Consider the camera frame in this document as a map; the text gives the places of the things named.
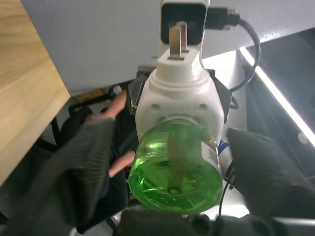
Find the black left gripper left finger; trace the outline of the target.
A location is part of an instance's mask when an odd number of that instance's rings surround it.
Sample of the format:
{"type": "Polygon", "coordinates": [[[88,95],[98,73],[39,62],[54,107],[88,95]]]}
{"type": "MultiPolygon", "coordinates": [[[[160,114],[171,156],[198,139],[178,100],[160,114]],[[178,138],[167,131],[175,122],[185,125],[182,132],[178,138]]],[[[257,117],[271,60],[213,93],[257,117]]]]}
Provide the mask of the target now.
{"type": "Polygon", "coordinates": [[[85,123],[39,169],[2,236],[67,236],[93,216],[108,174],[115,119],[85,123]]]}

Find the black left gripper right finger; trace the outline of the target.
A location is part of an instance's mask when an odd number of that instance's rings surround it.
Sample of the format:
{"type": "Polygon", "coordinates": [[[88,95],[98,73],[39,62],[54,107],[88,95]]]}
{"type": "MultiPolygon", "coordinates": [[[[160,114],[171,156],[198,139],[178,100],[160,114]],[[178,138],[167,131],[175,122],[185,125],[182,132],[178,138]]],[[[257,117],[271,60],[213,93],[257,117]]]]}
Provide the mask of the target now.
{"type": "Polygon", "coordinates": [[[234,128],[226,135],[235,186],[250,213],[261,218],[315,216],[315,189],[275,141],[234,128]]]}

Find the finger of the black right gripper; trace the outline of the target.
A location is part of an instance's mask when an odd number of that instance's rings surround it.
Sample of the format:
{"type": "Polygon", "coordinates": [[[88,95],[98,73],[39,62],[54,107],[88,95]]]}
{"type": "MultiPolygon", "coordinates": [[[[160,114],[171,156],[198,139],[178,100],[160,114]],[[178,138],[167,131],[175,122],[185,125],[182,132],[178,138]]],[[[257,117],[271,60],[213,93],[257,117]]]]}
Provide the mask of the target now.
{"type": "Polygon", "coordinates": [[[129,113],[135,115],[137,106],[143,91],[146,80],[148,79],[148,73],[142,73],[135,80],[133,80],[127,87],[127,106],[129,113]]]}
{"type": "Polygon", "coordinates": [[[214,81],[217,93],[219,95],[220,103],[224,113],[224,124],[226,124],[232,100],[232,93],[219,79],[215,77],[215,70],[208,69],[208,72],[214,81]]]}

